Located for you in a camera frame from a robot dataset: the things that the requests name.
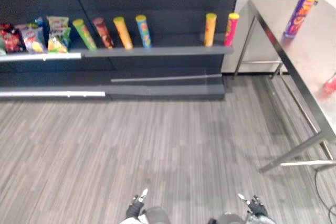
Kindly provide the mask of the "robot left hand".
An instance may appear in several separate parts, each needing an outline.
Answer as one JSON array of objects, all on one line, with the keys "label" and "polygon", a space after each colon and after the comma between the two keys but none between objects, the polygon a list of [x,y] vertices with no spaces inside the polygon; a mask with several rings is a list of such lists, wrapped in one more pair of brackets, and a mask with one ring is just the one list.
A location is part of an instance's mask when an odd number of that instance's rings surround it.
[{"label": "robot left hand", "polygon": [[144,189],[141,194],[133,196],[131,203],[125,213],[126,218],[137,218],[139,216],[140,211],[144,206],[144,199],[147,194],[148,188]]}]

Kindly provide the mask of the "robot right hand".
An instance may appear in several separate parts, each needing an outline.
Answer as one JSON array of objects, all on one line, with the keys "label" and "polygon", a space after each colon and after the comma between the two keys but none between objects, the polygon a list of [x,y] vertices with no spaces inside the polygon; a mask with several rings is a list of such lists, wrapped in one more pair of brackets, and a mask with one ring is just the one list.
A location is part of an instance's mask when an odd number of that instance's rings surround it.
[{"label": "robot right hand", "polygon": [[254,215],[262,215],[268,217],[268,212],[265,205],[261,202],[260,198],[256,195],[252,197],[251,200],[247,200],[245,196],[241,193],[237,194],[238,197],[248,206]]}]

